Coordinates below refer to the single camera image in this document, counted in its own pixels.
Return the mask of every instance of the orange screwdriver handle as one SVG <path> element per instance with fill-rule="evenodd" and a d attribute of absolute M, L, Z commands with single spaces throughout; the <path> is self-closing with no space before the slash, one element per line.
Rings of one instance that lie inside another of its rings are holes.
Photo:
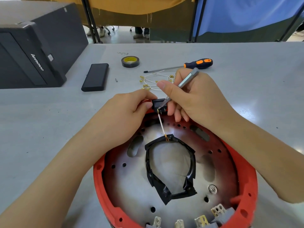
<path fill-rule="evenodd" d="M 207 69 L 213 65 L 213 60 L 210 58 L 200 59 L 195 62 L 185 63 L 184 67 L 189 69 L 198 68 L 199 70 Z"/>

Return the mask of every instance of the finger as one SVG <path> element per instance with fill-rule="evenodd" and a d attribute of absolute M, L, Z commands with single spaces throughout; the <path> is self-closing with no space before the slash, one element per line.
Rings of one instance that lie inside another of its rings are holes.
<path fill-rule="evenodd" d="M 190 117 L 188 116 L 188 114 L 186 113 L 186 111 L 184 109 L 181 109 L 180 113 L 186 122 L 188 122 L 190 120 Z"/>
<path fill-rule="evenodd" d="M 136 111 L 134 112 L 136 114 L 136 119 L 139 119 L 140 122 L 143 120 L 143 117 L 145 116 L 148 109 L 152 107 L 153 103 L 151 102 L 143 102 L 141 103 Z"/>
<path fill-rule="evenodd" d="M 180 122 L 181 121 L 181 112 L 180 112 L 180 105 L 176 106 L 175 112 L 174 112 L 174 118 L 176 122 Z"/>
<path fill-rule="evenodd" d="M 184 80 L 191 71 L 192 69 L 188 69 L 188 68 L 178 69 L 177 72 L 175 73 L 174 85 L 179 85 L 181 81 Z M 192 85 L 193 85 L 193 80 L 187 84 L 186 88 L 191 89 Z"/>
<path fill-rule="evenodd" d="M 130 94 L 133 98 L 134 106 L 136 106 L 136 107 L 144 99 L 149 99 L 149 100 L 157 99 L 156 95 L 154 95 L 150 91 L 144 90 L 144 89 L 136 90 L 134 92 L 131 92 Z"/>
<path fill-rule="evenodd" d="M 190 95 L 186 92 L 184 92 L 182 89 L 177 87 L 176 85 L 172 84 L 169 81 L 166 80 L 160 80 L 157 82 L 157 86 L 167 95 L 169 96 L 173 101 L 184 106 L 185 103 L 188 102 Z"/>
<path fill-rule="evenodd" d="M 169 116 L 173 115 L 175 112 L 176 103 L 174 101 L 169 101 L 167 103 L 167 106 L 168 106 L 168 115 Z"/>

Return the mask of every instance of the screwdriver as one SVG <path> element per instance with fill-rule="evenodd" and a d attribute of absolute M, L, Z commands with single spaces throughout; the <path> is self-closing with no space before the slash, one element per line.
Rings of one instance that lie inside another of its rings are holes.
<path fill-rule="evenodd" d="M 188 75 L 185 77 L 184 80 L 178 85 L 178 87 L 183 88 L 185 85 L 187 85 L 190 81 L 192 81 L 193 78 L 195 78 L 199 73 L 198 68 L 194 68 Z M 162 108 L 165 104 L 167 104 L 169 101 L 171 101 L 171 98 L 167 97 L 163 103 L 161 104 L 158 109 Z"/>
<path fill-rule="evenodd" d="M 164 68 L 164 69 L 157 69 L 157 70 L 146 70 L 144 73 L 152 73 L 152 72 L 157 72 L 161 70 L 171 70 L 171 69 L 178 69 L 178 68 L 189 68 L 189 69 L 194 69 L 198 68 L 199 70 L 203 70 L 206 68 L 209 68 L 210 66 L 213 65 L 213 61 L 210 58 L 203 58 L 194 62 L 190 63 L 185 63 L 183 66 L 176 66 L 176 67 L 169 67 L 169 68 Z"/>

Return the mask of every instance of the black computer case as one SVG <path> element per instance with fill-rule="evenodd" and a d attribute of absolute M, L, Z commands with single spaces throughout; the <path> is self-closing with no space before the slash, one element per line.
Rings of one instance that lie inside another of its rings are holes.
<path fill-rule="evenodd" d="M 0 1 L 0 89 L 62 86 L 87 44 L 75 3 Z"/>

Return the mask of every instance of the white table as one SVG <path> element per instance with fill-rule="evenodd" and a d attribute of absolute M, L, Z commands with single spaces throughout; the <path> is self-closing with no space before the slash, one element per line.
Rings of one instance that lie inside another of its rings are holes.
<path fill-rule="evenodd" d="M 127 54 L 139 57 L 140 65 L 122 67 L 120 60 Z M 200 58 L 214 60 L 208 74 L 243 117 L 304 152 L 302 42 L 88 45 L 63 87 L 0 90 L 0 212 L 109 98 L 141 88 L 139 76 L 144 70 Z M 106 90 L 84 93 L 81 86 L 93 63 L 110 65 Z M 165 97 L 161 91 L 154 93 Z M 304 205 L 282 202 L 258 178 L 253 226 L 304 227 Z M 82 180 L 64 227 L 109 227 L 95 193 L 92 169 Z"/>

